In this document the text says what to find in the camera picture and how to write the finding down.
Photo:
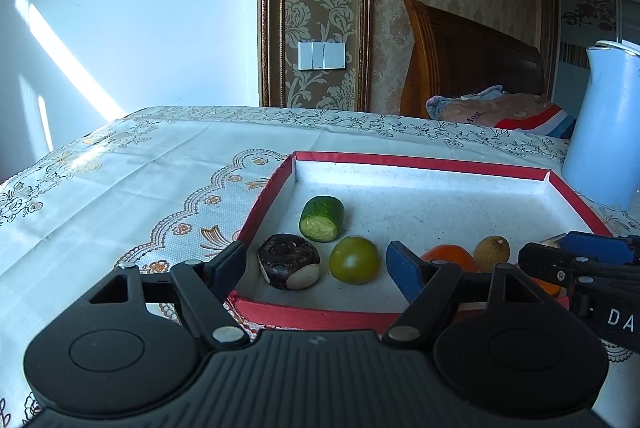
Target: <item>wooden headboard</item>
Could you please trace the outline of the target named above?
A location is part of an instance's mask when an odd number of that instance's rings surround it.
[[[459,97],[502,85],[510,93],[546,94],[538,49],[468,18],[404,0],[415,45],[400,103],[401,116],[429,118],[434,95]]]

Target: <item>brown kiwi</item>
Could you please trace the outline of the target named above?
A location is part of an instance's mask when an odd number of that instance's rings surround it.
[[[509,260],[511,248],[507,239],[499,235],[492,235],[480,241],[474,250],[474,260],[478,262],[481,270],[492,273],[494,265]]]

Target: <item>orange fruit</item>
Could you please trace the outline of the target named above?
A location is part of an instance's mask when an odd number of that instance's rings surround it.
[[[476,273],[480,269],[478,262],[474,260],[465,248],[454,244],[441,244],[435,248],[431,248],[420,258],[426,262],[437,261],[438,259],[455,262],[468,273]]]
[[[554,298],[558,297],[560,291],[562,291],[562,287],[554,283],[545,282],[544,280],[538,280],[537,278],[531,278],[531,280],[542,287],[542,290],[545,291],[545,293],[551,295]]]

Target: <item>tablecloth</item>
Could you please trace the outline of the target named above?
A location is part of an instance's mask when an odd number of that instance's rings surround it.
[[[22,358],[42,328],[118,262],[156,272],[215,256],[292,151],[559,173],[566,148],[522,132],[346,111],[152,107],[113,121],[0,186],[0,428],[22,426],[38,411]],[[588,204],[612,233],[640,233],[638,199],[631,212]],[[638,356],[611,347],[610,357]]]

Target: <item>light blue pitcher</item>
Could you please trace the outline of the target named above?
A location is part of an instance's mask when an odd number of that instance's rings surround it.
[[[628,210],[640,187],[640,46],[587,49],[591,77],[562,176],[588,199]]]

